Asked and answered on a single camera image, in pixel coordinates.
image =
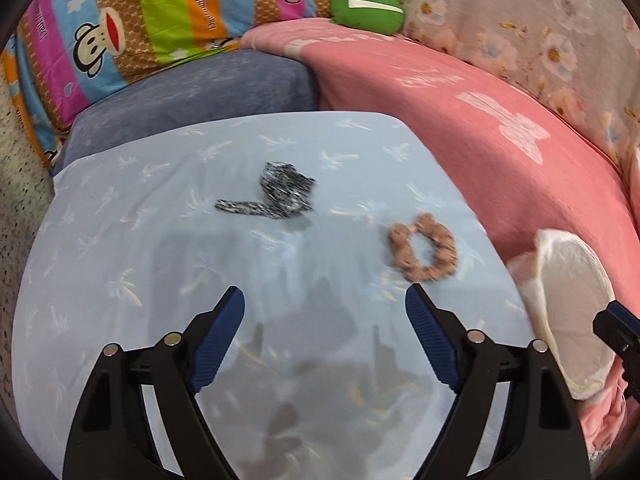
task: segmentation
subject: ribbed blue pad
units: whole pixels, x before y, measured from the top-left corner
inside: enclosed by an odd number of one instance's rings
[[[193,372],[189,383],[194,393],[213,382],[243,317],[244,295],[238,289],[223,305],[222,311],[193,352]]]
[[[413,287],[407,289],[404,306],[436,377],[455,390],[460,381],[456,349]]]
[[[640,337],[640,319],[629,312],[622,304],[617,301],[612,301],[609,303],[607,310],[618,318],[619,321],[624,323],[629,330],[632,330]]]

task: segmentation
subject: metal pin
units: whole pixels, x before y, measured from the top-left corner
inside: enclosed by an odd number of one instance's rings
[[[111,357],[112,355],[116,355],[118,353],[118,345],[116,343],[109,343],[102,349],[102,353],[107,357]]]
[[[533,342],[533,349],[536,352],[540,352],[541,354],[543,354],[544,352],[546,352],[547,350],[549,350],[549,347],[546,345],[546,343],[544,341],[542,341],[542,339],[536,339]]]
[[[479,330],[469,330],[469,332],[466,334],[466,337],[472,343],[483,343],[486,338],[484,332],[481,332]]]
[[[182,335],[177,332],[171,332],[164,336],[164,344],[167,346],[175,346],[182,340]]]

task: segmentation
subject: green cushion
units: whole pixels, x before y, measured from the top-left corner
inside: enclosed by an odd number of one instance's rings
[[[338,25],[388,36],[399,32],[404,23],[399,0],[331,0],[331,13]]]

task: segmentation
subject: pink blanket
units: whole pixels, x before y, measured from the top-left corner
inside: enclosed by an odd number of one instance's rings
[[[325,109],[380,112],[407,124],[504,261],[532,250],[538,229],[577,234],[600,257],[617,299],[640,315],[640,241],[620,176],[533,99],[459,59],[322,18],[263,25],[241,46],[309,65]],[[611,373],[608,388],[581,409],[591,451],[609,445],[624,417],[620,368]]]

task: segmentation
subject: brown scrunchie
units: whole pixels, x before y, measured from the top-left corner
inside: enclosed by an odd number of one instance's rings
[[[421,266],[414,255],[409,237],[419,232],[427,237],[434,245],[434,266]],[[423,282],[428,280],[440,280],[445,276],[451,276],[456,272],[458,255],[456,253],[456,241],[444,225],[436,222],[430,213],[421,213],[411,227],[404,224],[393,224],[389,229],[389,241],[391,241],[394,255],[394,265],[404,270],[404,277],[410,282]]]

